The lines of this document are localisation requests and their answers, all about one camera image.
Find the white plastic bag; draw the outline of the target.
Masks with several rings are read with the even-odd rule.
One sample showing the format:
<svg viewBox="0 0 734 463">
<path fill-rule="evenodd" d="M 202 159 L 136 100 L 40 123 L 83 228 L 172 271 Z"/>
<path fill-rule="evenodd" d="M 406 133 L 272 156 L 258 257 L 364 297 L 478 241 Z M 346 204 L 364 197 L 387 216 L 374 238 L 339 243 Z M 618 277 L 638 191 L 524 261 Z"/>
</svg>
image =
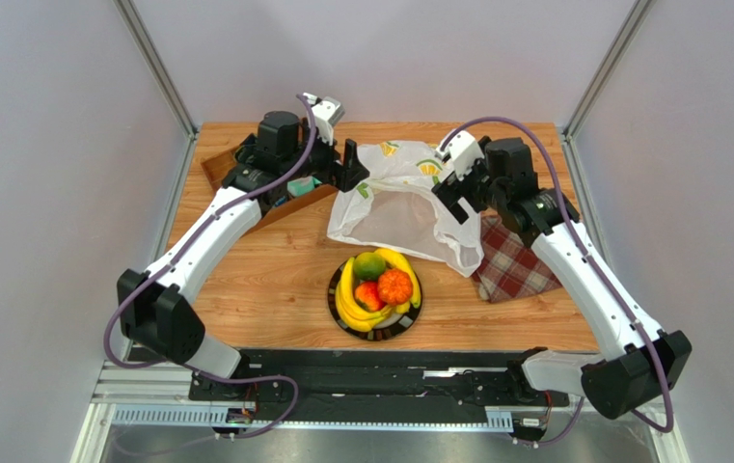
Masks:
<svg viewBox="0 0 734 463">
<path fill-rule="evenodd" d="M 452 173 L 435 149 L 421 141 L 393 140 L 360 145 L 357 154 L 369 177 L 337 194 L 327 237 L 442 262 L 471 276 L 484 257 L 480 219 L 474 213 L 458 223 L 432 192 Z"/>
</svg>

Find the green fake mango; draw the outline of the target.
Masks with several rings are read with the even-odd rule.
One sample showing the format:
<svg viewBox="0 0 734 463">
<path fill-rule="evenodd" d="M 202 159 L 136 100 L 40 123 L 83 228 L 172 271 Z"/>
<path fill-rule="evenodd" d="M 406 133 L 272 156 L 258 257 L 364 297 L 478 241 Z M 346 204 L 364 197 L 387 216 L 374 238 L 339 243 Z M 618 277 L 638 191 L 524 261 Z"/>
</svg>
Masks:
<svg viewBox="0 0 734 463">
<path fill-rule="evenodd" d="M 363 252 L 353 262 L 353 273 L 361 281 L 376 282 L 386 269 L 387 263 L 375 252 Z"/>
</svg>

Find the orange fake pumpkin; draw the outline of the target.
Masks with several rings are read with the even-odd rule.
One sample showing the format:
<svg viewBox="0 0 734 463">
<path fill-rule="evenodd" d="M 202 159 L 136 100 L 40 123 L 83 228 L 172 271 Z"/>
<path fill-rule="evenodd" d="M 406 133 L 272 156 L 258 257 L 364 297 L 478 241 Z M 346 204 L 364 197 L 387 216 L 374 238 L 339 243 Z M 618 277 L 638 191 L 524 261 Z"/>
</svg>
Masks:
<svg viewBox="0 0 734 463">
<path fill-rule="evenodd" d="M 378 279 L 379 298 L 391 306 L 409 302 L 414 295 L 414 286 L 410 276 L 398 269 L 386 270 Z"/>
</svg>

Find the yellow banana bunch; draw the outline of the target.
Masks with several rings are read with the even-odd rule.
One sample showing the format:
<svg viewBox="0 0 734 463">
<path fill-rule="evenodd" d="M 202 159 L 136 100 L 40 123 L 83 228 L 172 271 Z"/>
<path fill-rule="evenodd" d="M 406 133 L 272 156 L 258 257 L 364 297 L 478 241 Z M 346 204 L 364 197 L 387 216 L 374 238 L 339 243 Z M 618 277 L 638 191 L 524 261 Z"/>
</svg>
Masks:
<svg viewBox="0 0 734 463">
<path fill-rule="evenodd" d="M 387 248 L 378 248 L 375 250 L 375 253 L 380 255 L 387 263 L 386 270 L 402 270 L 410 276 L 413 282 L 414 295 L 412 296 L 412 299 L 405 304 L 392 306 L 394 308 L 394 311 L 396 313 L 407 313 L 412 307 L 416 309 L 419 308 L 421 306 L 421 286 L 418 277 L 415 274 L 415 271 L 413 270 L 413 267 L 408 259 L 404 257 L 401 253 Z"/>
<path fill-rule="evenodd" d="M 353 272 L 354 258 L 350 258 L 340 272 L 336 287 L 336 307 L 340 318 L 349 328 L 358 332 L 371 331 L 376 325 L 383 323 L 393 313 L 392 308 L 385 308 L 378 312 L 369 312 L 362 309 L 354 298 L 355 275 Z"/>
</svg>

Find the red fake apple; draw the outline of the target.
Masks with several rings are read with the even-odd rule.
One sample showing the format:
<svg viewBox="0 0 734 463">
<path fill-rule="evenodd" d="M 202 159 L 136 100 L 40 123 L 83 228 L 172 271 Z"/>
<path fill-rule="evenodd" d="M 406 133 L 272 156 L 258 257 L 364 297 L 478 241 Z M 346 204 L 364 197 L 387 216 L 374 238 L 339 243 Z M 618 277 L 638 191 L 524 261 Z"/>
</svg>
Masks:
<svg viewBox="0 0 734 463">
<path fill-rule="evenodd" d="M 376 313 L 383 310 L 386 303 L 381 299 L 379 285 L 375 281 L 365 281 L 354 289 L 356 303 L 365 311 Z"/>
</svg>

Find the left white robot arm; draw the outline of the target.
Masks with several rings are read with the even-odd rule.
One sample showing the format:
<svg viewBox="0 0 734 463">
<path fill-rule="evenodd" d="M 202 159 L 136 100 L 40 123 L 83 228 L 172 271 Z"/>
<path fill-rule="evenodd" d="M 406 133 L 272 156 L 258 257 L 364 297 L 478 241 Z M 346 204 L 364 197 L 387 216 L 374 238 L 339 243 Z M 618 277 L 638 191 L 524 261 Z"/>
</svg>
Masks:
<svg viewBox="0 0 734 463">
<path fill-rule="evenodd" d="M 287 185 L 313 177 L 341 192 L 368 178 L 351 139 L 336 149 L 334 128 L 344 114 L 332 99 L 304 95 L 307 115 L 287 111 L 264 115 L 256 132 L 235 149 L 235 164 L 204 213 L 184 236 L 144 271 L 119 277 L 119 307 L 105 333 L 122 335 L 164 360 L 211 379 L 231 379 L 241 353 L 215 339 L 192 305 L 205 281 L 236 241 L 277 204 Z"/>
</svg>

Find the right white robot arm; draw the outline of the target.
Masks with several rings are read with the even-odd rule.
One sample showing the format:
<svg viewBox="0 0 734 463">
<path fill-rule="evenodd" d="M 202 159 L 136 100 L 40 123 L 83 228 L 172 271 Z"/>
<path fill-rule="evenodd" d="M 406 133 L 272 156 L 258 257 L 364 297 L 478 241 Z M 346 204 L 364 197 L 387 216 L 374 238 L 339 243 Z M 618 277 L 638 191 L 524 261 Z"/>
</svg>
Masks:
<svg viewBox="0 0 734 463">
<path fill-rule="evenodd" d="M 467 210 L 494 209 L 560 281 L 583 314 L 598 353 L 536 347 L 508 364 L 522 395 L 579 395 L 614 420 L 667 395 L 692 353 L 681 331 L 667 332 L 616 279 L 588 237 L 573 205 L 542 188 L 530 148 L 520 138 L 476 139 L 466 131 L 442 143 L 436 157 L 451 172 L 432 191 L 459 222 Z"/>
</svg>

